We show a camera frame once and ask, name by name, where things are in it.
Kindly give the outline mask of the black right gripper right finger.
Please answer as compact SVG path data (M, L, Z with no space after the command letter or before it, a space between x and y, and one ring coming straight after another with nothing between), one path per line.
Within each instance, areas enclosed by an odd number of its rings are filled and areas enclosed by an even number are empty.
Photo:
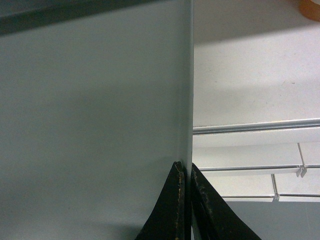
M195 240L260 239L229 207L194 163L190 187Z

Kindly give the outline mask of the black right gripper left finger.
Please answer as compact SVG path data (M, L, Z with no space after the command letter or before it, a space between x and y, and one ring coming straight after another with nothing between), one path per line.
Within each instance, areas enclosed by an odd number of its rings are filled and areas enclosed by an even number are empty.
M185 185L182 163L175 161L137 240L185 239Z

